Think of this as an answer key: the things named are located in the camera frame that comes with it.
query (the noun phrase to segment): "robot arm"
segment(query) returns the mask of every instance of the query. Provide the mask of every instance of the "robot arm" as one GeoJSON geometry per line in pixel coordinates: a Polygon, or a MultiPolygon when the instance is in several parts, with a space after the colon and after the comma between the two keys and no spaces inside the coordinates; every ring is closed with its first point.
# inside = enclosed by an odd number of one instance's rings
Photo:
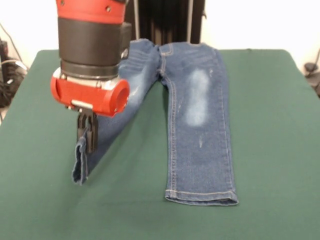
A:
{"type": "Polygon", "coordinates": [[[121,113],[130,94],[128,82],[118,75],[119,63],[130,50],[132,27],[124,22],[127,3],[56,0],[60,67],[51,78],[51,93],[79,112],[77,137],[87,129],[88,153],[97,148],[97,114],[121,113]]]}

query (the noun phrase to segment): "black metal frame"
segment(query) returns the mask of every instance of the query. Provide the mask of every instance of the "black metal frame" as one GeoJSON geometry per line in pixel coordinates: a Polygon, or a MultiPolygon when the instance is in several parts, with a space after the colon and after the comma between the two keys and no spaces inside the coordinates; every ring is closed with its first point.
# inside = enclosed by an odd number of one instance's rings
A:
{"type": "MultiPolygon", "coordinates": [[[[188,12],[190,0],[139,0],[140,38],[146,38],[155,44],[188,40],[188,12]]],[[[193,0],[191,38],[192,44],[201,40],[202,17],[205,0],[193,0]]],[[[134,1],[126,7],[125,21],[132,24],[132,40],[137,38],[134,1]]]]}

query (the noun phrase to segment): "jeans leg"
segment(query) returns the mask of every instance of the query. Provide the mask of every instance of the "jeans leg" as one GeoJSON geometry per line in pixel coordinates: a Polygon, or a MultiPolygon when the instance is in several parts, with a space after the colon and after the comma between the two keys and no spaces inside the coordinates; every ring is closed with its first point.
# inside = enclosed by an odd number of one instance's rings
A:
{"type": "Polygon", "coordinates": [[[146,39],[132,41],[129,58],[119,66],[119,76],[127,79],[130,96],[124,112],[113,118],[98,116],[98,147],[93,153],[86,154],[86,134],[75,146],[75,164],[72,179],[82,185],[98,165],[111,144],[122,132],[127,123],[135,116],[147,92],[158,79],[160,66],[159,47],[146,39]]]}
{"type": "Polygon", "coordinates": [[[169,90],[165,198],[188,205],[238,204],[229,127],[229,86],[220,53],[205,44],[160,47],[169,90]]]}

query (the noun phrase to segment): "white wall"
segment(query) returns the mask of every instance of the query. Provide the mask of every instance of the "white wall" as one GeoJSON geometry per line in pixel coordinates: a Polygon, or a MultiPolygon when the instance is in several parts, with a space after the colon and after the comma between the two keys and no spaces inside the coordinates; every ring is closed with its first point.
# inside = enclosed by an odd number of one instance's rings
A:
{"type": "MultiPolygon", "coordinates": [[[[0,23],[25,64],[58,48],[55,0],[7,0],[1,8],[0,23]]],[[[320,0],[206,0],[205,8],[201,41],[217,49],[285,49],[303,70],[320,48],[320,0]]],[[[0,37],[7,40],[1,30],[0,37]]]]}
{"type": "Polygon", "coordinates": [[[201,41],[217,49],[285,49],[302,72],[317,57],[320,0],[206,0],[205,9],[201,41]]]}

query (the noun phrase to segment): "green felt surface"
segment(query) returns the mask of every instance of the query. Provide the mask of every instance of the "green felt surface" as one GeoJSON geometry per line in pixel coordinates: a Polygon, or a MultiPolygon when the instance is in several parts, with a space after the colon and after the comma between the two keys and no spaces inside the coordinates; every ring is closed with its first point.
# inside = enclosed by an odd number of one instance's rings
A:
{"type": "Polygon", "coordinates": [[[0,239],[319,239],[319,99],[285,51],[221,53],[239,205],[164,199],[160,83],[85,185],[73,184],[77,114],[51,96],[58,52],[41,51],[0,126],[0,239]]]}

